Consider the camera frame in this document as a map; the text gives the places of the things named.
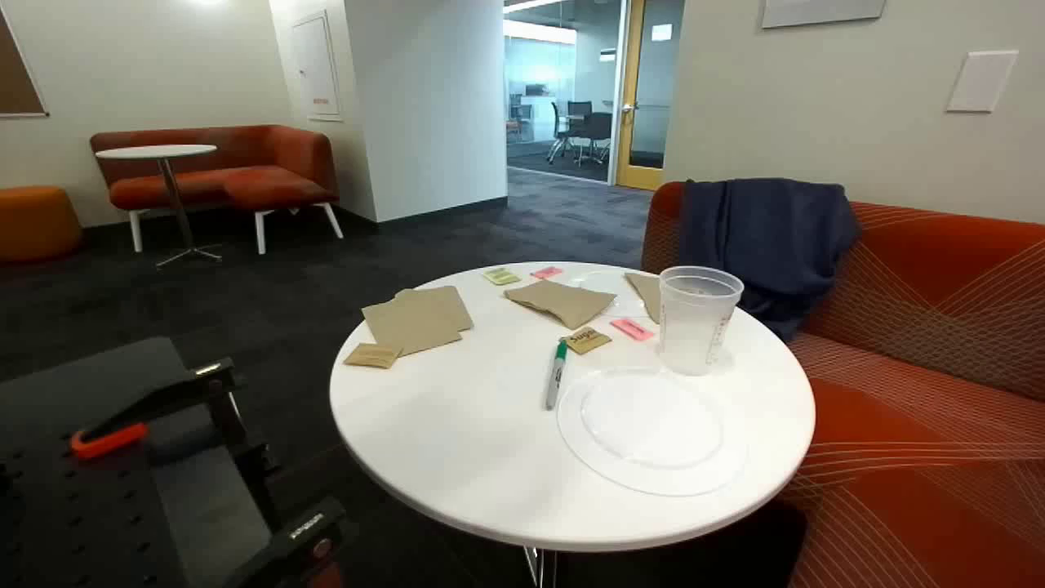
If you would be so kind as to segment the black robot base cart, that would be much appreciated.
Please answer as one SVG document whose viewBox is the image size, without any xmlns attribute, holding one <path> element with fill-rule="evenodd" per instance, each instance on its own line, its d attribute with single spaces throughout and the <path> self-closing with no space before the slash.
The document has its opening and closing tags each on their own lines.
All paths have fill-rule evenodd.
<svg viewBox="0 0 1045 588">
<path fill-rule="evenodd" d="M 143 420 L 79 460 L 76 430 Z M 346 588 L 341 507 L 270 514 L 225 358 L 163 337 L 0 383 L 0 588 Z"/>
</svg>

